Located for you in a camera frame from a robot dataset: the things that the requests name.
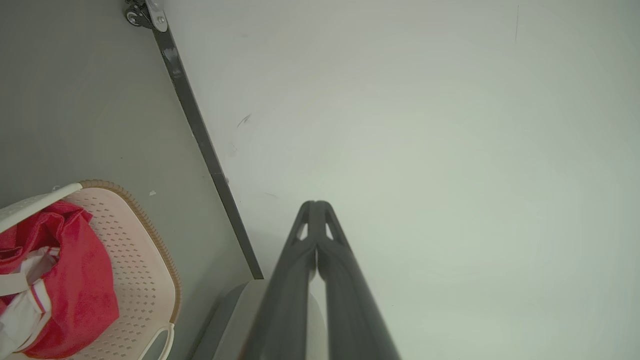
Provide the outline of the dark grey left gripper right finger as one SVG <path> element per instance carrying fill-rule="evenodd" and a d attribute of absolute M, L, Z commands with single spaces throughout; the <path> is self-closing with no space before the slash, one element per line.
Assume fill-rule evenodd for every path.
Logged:
<path fill-rule="evenodd" d="M 401 357 L 330 203 L 315 202 L 318 271 L 326 287 L 331 360 Z"/>

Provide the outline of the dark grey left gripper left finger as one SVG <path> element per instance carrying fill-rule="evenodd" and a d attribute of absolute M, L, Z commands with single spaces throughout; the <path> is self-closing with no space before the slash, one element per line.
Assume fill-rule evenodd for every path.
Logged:
<path fill-rule="evenodd" d="M 311 235 L 313 201 L 299 208 L 269 280 L 240 360 L 304 360 L 307 357 L 309 284 L 317 269 L 317 241 Z"/>

